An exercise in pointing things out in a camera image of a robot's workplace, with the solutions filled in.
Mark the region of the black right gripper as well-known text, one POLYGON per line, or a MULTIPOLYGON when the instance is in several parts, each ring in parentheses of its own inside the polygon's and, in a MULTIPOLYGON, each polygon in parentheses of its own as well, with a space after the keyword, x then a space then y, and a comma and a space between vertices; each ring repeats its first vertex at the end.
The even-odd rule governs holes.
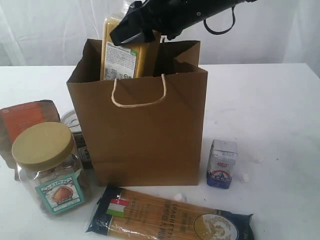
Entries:
POLYGON ((135 0, 119 24, 110 32, 115 46, 151 43, 160 33, 173 40, 183 30, 203 22, 213 35, 229 32, 236 23, 235 7, 243 0, 135 0), (232 25, 221 31, 212 30, 207 19, 231 10, 232 25))

